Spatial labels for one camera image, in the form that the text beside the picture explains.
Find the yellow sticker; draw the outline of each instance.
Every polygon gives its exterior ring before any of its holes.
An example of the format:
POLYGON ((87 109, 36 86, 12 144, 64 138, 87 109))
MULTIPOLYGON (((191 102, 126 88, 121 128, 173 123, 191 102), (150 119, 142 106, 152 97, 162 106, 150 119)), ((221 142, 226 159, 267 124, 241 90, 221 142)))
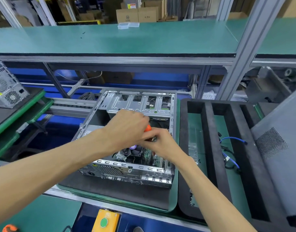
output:
POLYGON ((135 3, 127 4, 127 8, 128 9, 136 9, 136 4, 135 3))

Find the blue floor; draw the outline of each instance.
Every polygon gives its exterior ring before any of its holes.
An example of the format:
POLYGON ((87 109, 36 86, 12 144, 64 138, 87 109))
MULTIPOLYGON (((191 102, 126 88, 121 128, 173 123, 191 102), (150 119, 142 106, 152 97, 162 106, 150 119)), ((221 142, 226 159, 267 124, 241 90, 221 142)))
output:
MULTIPOLYGON (((43 70, 40 69, 10 69, 16 75, 20 82, 30 83, 49 83, 43 70)), ((58 70, 64 76, 78 80, 74 71, 58 70)), ((69 81, 63 77, 59 77, 61 84, 75 84, 76 82, 69 81)), ((163 90, 185 90, 188 91, 188 75, 187 74, 164 74, 164 73, 136 73, 130 85, 121 84, 105 84, 99 85, 104 87, 123 87, 123 88, 144 88, 144 89, 163 89, 163 90)), ((46 97, 61 98, 61 94, 55 87, 40 86, 45 89, 46 97)), ((78 89, 72 96, 73 99, 78 98, 85 92, 98 93, 100 90, 78 89)), ((178 95, 179 99, 190 97, 189 95, 178 95)), ((46 126, 48 135, 40 133, 30 143, 30 148, 41 150, 50 150, 70 142, 73 136, 79 129, 80 123, 83 123, 83 118, 53 116, 46 126)), ((73 226, 73 232, 91 232, 95 218, 99 211, 98 207, 83 204, 80 215, 73 226)), ((182 226, 176 226, 165 222, 160 222, 148 218, 142 218, 129 214, 122 214, 117 232, 132 232, 133 229, 140 226, 144 232, 195 232, 196 230, 188 229, 182 226)))

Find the forearm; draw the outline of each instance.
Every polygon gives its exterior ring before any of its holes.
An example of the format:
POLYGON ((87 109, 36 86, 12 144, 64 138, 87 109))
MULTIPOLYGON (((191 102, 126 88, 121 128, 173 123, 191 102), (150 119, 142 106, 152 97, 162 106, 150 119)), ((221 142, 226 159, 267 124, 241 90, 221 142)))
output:
POLYGON ((0 167, 0 223, 70 173, 112 154, 107 142, 98 130, 95 135, 0 167))
POLYGON ((177 167, 192 190, 201 213, 212 232, 256 231, 204 175, 191 157, 183 153, 183 155, 179 155, 179 158, 177 167))

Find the blue cable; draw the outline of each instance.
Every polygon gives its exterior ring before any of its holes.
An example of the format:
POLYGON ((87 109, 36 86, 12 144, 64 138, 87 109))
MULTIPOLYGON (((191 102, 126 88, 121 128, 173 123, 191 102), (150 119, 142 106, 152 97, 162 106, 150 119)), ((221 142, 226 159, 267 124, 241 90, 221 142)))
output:
POLYGON ((240 138, 236 138, 236 137, 225 137, 225 138, 223 138, 223 139, 220 140, 220 143, 222 142, 222 140, 227 139, 227 138, 236 139, 236 140, 239 140, 239 141, 245 143, 246 145, 248 144, 245 140, 240 139, 240 138))
MULTIPOLYGON (((224 156, 225 158, 229 157, 229 156, 228 156, 227 154, 225 154, 224 152, 222 152, 222 154, 223 154, 223 156, 224 156)), ((231 160, 231 161, 236 165, 236 167, 239 168, 238 164, 237 164, 234 160, 232 160, 231 157, 229 157, 229 160, 231 160)))

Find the open computer chassis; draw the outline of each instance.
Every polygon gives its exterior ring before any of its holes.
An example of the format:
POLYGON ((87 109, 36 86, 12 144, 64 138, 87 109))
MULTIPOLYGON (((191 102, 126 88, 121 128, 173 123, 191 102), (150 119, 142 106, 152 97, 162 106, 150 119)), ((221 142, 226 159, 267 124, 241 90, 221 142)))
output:
MULTIPOLYGON (((104 127, 120 109, 142 112, 150 117, 152 127, 167 128, 175 137, 175 94, 105 91, 73 140, 104 127)), ((124 149, 124 152, 121 150, 104 159, 96 160, 79 171, 82 174, 111 180, 171 188, 175 174, 175 166, 172 163, 157 156, 157 153, 152 156, 152 152, 145 148, 142 149, 140 157, 127 155, 127 151, 124 149)))

